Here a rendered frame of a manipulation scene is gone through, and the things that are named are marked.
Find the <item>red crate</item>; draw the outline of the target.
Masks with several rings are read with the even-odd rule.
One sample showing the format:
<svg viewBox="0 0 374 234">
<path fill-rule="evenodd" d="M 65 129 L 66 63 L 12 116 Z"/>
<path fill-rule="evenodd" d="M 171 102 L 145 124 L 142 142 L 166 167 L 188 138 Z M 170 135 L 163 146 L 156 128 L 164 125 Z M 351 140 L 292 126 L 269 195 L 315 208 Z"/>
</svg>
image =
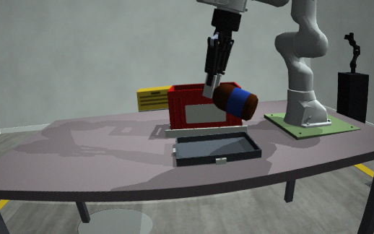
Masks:
<svg viewBox="0 0 374 234">
<path fill-rule="evenodd" d="M 168 90 L 170 130 L 242 126 L 241 118 L 220 110 L 213 99 L 202 96 L 204 85 L 180 84 Z"/>
</svg>

